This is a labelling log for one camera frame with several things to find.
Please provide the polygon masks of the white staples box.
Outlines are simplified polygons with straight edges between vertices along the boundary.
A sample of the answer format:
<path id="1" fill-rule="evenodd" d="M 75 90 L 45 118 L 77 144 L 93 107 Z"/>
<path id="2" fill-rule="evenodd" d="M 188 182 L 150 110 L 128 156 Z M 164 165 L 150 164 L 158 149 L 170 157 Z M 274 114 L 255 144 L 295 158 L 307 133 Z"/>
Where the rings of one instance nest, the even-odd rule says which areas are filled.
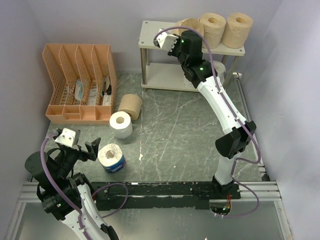
<path id="1" fill-rule="evenodd" d="M 102 106 L 110 106 L 111 105 L 111 95 L 105 94 L 102 99 Z"/>

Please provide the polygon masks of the plain white paper roll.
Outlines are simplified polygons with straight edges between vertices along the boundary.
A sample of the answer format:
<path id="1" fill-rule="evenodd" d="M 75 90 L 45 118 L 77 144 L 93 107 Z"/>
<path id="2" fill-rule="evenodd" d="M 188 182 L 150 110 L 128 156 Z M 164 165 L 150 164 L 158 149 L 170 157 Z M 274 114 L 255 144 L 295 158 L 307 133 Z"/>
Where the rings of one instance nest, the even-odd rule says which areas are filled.
<path id="1" fill-rule="evenodd" d="M 109 119 L 109 125 L 112 133 L 119 139 L 125 139 L 133 132 L 131 117 L 124 111 L 113 113 Z"/>

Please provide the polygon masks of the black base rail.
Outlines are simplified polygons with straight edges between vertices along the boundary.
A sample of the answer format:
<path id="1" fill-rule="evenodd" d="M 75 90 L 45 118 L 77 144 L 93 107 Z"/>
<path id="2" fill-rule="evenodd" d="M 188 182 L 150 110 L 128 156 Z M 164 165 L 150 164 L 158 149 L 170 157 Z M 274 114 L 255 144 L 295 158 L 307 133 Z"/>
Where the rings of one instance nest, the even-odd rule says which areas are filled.
<path id="1" fill-rule="evenodd" d="M 226 203 L 241 198 L 239 186 L 229 183 L 221 187 L 212 181 L 122 182 L 109 186 L 108 182 L 92 182 L 93 190 L 102 188 L 94 197 L 99 211 L 153 208 L 195 208 L 208 210 L 210 201 Z"/>

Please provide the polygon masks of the white roll blue wrapper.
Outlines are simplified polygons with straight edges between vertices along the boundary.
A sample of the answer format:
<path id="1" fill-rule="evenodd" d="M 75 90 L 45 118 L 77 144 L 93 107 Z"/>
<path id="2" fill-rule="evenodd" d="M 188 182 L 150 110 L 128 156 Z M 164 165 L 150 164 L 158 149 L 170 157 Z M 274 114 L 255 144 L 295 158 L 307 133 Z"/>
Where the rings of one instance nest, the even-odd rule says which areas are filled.
<path id="1" fill-rule="evenodd" d="M 124 168 L 126 165 L 125 156 L 121 148 L 110 143 L 98 151 L 97 159 L 107 173 L 113 174 Z"/>

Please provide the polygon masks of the black white brush tools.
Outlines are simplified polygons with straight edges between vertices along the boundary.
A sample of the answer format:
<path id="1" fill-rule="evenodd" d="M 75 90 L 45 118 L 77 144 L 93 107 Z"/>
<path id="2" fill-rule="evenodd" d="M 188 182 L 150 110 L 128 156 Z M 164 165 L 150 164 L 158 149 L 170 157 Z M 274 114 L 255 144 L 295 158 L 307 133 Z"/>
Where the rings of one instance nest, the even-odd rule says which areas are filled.
<path id="1" fill-rule="evenodd" d="M 111 95 L 112 94 L 112 86 L 109 76 L 105 76 L 102 82 L 102 88 L 101 88 L 101 96 L 104 95 Z"/>

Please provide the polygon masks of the white roll red dots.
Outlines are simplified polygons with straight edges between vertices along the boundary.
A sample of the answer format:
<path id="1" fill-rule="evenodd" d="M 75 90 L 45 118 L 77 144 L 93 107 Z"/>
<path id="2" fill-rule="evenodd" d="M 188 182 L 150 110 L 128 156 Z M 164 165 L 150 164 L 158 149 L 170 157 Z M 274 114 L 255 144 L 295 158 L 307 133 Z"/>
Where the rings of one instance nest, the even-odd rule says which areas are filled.
<path id="1" fill-rule="evenodd" d="M 189 89 L 192 89 L 192 90 L 195 90 L 196 88 L 193 86 L 192 82 L 189 81 L 186 77 L 183 78 L 183 83 L 184 85 L 189 88 Z"/>

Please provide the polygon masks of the brown roll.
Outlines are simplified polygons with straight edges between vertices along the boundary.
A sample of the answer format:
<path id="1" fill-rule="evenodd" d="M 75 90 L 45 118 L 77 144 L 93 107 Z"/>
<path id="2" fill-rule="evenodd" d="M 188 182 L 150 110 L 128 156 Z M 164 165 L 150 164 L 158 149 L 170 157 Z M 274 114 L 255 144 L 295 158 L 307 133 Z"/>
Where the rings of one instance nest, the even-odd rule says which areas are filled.
<path id="1" fill-rule="evenodd" d="M 130 115 L 131 120 L 139 118 L 142 107 L 142 99 L 135 94 L 125 94 L 119 104 L 118 111 L 126 112 Z"/>
<path id="2" fill-rule="evenodd" d="M 228 48 L 239 49 L 244 46 L 253 25 L 253 19 L 240 12 L 228 16 L 221 42 Z"/>
<path id="3" fill-rule="evenodd" d="M 204 28 L 204 38 L 210 49 L 215 49 L 223 36 L 226 20 L 223 16 L 216 13 L 204 13 L 199 21 Z"/>
<path id="4" fill-rule="evenodd" d="M 204 35 L 204 26 L 198 18 L 186 18 L 180 20 L 176 23 L 176 26 L 189 27 L 199 32 L 202 36 Z"/>

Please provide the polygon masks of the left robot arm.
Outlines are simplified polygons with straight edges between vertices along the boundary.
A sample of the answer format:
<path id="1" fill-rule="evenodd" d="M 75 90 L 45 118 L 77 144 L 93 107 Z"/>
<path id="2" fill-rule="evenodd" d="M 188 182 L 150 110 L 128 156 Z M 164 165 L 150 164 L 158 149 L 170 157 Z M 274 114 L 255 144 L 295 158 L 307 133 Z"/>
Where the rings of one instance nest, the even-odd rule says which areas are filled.
<path id="1" fill-rule="evenodd" d="M 59 145 L 56 159 L 48 152 L 37 151 L 25 161 L 25 169 L 38 182 L 36 195 L 44 211 L 68 226 L 81 240 L 117 240 L 114 228 L 108 225 L 98 212 L 92 198 L 94 188 L 83 173 L 69 176 L 78 160 L 95 161 L 98 143 L 86 143 L 70 148 Z"/>

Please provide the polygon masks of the white paper packet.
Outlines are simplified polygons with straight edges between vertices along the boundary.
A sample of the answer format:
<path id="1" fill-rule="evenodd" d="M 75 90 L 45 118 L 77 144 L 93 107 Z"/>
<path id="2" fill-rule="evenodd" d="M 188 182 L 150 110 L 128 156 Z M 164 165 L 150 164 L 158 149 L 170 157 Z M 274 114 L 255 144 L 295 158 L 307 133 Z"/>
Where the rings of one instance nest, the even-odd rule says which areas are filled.
<path id="1" fill-rule="evenodd" d="M 91 87 L 90 87 L 88 99 L 87 99 L 88 106 L 94 106 L 96 104 L 97 91 L 98 91 L 97 82 L 93 80 L 91 83 Z"/>

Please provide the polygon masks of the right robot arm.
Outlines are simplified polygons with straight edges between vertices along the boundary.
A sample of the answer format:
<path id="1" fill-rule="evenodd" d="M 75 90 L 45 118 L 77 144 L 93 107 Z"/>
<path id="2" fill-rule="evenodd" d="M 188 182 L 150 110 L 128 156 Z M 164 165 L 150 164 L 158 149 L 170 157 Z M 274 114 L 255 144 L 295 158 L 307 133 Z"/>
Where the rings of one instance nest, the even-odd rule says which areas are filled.
<path id="1" fill-rule="evenodd" d="M 213 60 L 203 59 L 202 45 L 207 44 L 204 36 L 190 27 L 183 27 L 180 35 L 171 34 L 170 30 L 160 28 L 153 38 L 154 46 L 178 59 L 185 78 L 209 103 L 224 133 L 215 141 L 219 162 L 212 178 L 213 195 L 223 199 L 236 182 L 233 178 L 236 162 L 254 140 L 257 126 L 254 121 L 247 121 L 232 103 L 218 79 Z"/>

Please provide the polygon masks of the blue correction tape pack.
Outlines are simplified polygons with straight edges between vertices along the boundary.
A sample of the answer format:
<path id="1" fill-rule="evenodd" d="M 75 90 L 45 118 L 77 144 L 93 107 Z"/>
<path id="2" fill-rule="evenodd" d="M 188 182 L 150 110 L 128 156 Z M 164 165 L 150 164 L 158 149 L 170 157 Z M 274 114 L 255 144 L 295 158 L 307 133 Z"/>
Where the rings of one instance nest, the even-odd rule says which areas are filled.
<path id="1" fill-rule="evenodd" d="M 79 78 L 75 82 L 74 98 L 80 102 L 82 100 L 82 96 L 83 96 L 83 84 L 82 84 L 82 80 Z"/>

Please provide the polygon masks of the orange plastic desk organizer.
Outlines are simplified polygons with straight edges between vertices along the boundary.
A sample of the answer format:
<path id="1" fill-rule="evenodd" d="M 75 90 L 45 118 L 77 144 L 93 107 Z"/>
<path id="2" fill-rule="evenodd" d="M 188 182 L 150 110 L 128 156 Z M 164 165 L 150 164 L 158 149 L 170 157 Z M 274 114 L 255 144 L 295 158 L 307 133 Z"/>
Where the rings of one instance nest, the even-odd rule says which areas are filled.
<path id="1" fill-rule="evenodd" d="M 118 86 L 110 45 L 48 43 L 42 57 L 53 85 L 46 117 L 53 124 L 107 125 Z"/>

